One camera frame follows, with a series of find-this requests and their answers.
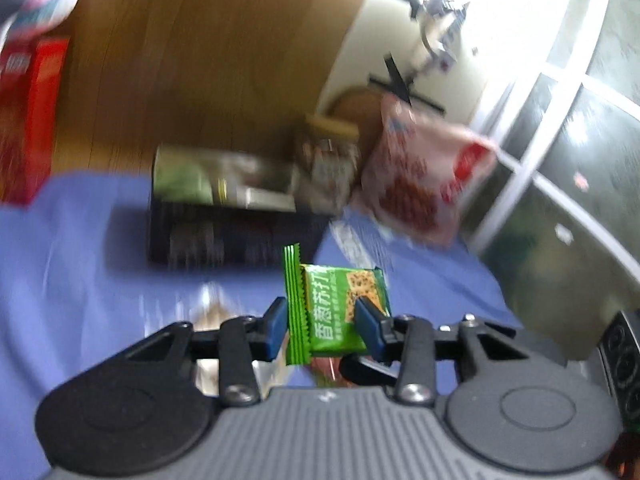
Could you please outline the clear brown nut packet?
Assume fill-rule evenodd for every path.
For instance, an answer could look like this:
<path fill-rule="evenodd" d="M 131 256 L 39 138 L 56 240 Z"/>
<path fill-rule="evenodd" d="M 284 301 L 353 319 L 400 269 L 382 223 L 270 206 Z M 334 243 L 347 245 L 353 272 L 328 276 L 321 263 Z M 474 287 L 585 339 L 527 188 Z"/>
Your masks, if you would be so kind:
<path fill-rule="evenodd" d="M 219 287 L 206 286 L 202 290 L 200 305 L 191 309 L 190 315 L 196 332 L 218 330 L 224 321 L 236 315 L 236 307 Z M 271 362 L 253 361 L 252 365 L 262 396 L 266 396 L 272 387 L 282 385 L 288 379 L 282 351 Z M 196 362 L 195 385 L 209 396 L 218 394 L 219 364 L 216 359 Z"/>

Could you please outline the green cracker packet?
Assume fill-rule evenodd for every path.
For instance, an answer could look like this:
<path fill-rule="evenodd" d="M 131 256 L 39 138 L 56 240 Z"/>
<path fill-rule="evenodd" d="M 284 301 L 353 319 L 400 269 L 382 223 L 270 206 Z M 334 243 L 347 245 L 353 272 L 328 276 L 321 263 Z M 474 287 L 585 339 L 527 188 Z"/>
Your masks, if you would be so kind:
<path fill-rule="evenodd" d="M 288 300 L 286 362 L 308 365 L 313 358 L 365 352 L 355 327 L 356 300 L 367 298 L 380 312 L 390 313 L 383 271 L 303 263 L 297 244 L 283 249 L 283 269 Z"/>

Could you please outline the pink twisted snack bag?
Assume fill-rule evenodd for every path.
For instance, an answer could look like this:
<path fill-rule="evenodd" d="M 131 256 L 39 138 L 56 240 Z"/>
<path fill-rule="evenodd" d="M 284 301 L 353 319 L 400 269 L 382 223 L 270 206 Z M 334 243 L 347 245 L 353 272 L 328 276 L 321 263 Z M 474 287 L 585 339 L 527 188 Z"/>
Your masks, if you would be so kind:
<path fill-rule="evenodd" d="M 459 198 L 497 163 L 495 144 L 468 127 L 386 94 L 383 131 L 361 174 L 361 197 L 378 222 L 416 242 L 448 246 Z"/>

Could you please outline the clear nut jar gold lid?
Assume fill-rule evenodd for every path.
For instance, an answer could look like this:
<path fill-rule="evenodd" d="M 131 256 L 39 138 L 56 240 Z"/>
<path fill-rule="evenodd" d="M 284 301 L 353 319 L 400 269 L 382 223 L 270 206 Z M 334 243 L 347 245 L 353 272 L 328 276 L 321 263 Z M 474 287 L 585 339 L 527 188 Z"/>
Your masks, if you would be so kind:
<path fill-rule="evenodd" d="M 302 200 L 317 214 L 339 217 L 349 202 L 360 163 L 360 134 L 352 122 L 307 114 L 295 138 Z"/>

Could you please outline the red gift bag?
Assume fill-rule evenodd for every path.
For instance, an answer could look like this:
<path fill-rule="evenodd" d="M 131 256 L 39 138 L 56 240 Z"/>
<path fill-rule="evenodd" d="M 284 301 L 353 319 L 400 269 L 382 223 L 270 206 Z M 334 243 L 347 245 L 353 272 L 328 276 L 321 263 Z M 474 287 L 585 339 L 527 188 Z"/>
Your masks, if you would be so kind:
<path fill-rule="evenodd" d="M 1 200 L 29 203 L 51 174 L 58 92 L 70 40 L 13 41 L 1 52 Z"/>

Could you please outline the white power strip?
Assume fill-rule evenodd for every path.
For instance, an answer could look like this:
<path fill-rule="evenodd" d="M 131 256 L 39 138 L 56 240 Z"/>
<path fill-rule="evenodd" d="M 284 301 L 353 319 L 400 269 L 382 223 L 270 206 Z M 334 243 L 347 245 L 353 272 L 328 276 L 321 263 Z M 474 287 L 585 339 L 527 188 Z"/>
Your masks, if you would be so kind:
<path fill-rule="evenodd" d="M 469 4 L 464 0 L 410 0 L 410 18 L 418 24 L 420 36 L 410 62 L 415 73 L 447 73 L 457 63 L 454 42 L 460 36 Z"/>

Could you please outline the round wicker tray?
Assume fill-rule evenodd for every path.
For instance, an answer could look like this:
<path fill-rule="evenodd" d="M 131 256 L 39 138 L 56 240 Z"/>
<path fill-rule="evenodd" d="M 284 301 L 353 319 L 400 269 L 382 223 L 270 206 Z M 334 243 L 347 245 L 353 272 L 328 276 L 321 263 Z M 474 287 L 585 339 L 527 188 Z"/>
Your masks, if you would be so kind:
<path fill-rule="evenodd" d="M 381 103 L 385 93 L 371 87 L 352 87 L 343 91 L 329 105 L 326 114 L 352 122 L 359 130 L 359 151 L 366 162 L 382 136 Z"/>

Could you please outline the orange red snack packet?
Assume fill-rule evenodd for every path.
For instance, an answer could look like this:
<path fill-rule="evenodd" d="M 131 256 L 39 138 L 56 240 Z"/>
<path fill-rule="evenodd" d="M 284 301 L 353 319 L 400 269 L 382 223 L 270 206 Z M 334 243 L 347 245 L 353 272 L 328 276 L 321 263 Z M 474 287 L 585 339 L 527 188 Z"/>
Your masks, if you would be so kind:
<path fill-rule="evenodd" d="M 312 358 L 307 366 L 318 387 L 326 388 L 354 388 L 355 384 L 345 379 L 340 372 L 341 358 Z"/>

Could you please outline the black gift box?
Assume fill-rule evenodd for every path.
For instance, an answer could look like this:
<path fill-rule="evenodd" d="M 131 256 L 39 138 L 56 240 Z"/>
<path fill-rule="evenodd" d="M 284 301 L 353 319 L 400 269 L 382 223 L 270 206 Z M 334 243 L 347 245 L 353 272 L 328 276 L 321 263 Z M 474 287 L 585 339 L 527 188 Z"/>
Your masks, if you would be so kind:
<path fill-rule="evenodd" d="M 337 214 L 290 162 L 161 145 L 152 165 L 148 259 L 176 270 L 272 268 L 286 246 L 312 258 Z"/>

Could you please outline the blue tablecloth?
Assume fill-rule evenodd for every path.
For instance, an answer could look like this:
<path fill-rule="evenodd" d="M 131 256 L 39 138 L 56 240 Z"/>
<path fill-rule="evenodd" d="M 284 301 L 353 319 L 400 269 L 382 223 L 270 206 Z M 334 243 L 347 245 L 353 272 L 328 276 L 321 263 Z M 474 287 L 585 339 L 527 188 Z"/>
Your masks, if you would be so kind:
<path fill-rule="evenodd" d="M 284 292 L 280 268 L 174 272 L 151 266 L 151 183 L 116 174 L 63 174 L 27 207 L 1 209 L 1 474 L 49 468 L 34 430 L 40 400 L 61 382 L 208 300 L 261 314 Z M 322 266 L 384 271 L 397 313 L 436 325 L 467 313 L 515 325 L 495 278 L 465 247 L 422 247 L 349 211 L 324 234 Z"/>

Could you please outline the wooden board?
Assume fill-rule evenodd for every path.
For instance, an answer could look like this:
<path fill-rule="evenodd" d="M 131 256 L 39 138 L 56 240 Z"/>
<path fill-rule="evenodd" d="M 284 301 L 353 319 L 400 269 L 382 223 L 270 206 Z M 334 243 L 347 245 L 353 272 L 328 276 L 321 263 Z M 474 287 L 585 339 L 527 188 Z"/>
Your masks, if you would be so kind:
<path fill-rule="evenodd" d="M 363 0 L 79 0 L 53 168 L 147 174 L 162 144 L 285 158 Z"/>

